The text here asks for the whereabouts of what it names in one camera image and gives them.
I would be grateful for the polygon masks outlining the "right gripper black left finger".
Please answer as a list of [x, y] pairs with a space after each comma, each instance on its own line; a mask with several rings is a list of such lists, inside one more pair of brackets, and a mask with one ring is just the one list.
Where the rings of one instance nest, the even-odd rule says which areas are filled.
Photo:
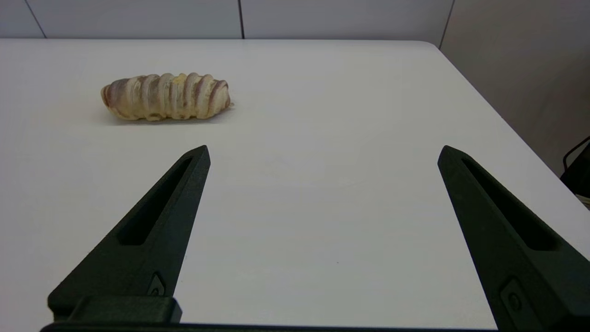
[[173, 296], [211, 161], [184, 153], [48, 296], [64, 321], [89, 296]]

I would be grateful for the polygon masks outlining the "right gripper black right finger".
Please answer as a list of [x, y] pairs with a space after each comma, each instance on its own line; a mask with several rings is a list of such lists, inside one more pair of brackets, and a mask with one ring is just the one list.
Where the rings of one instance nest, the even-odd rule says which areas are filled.
[[463, 151], [437, 165], [499, 330], [587, 332], [589, 260]]

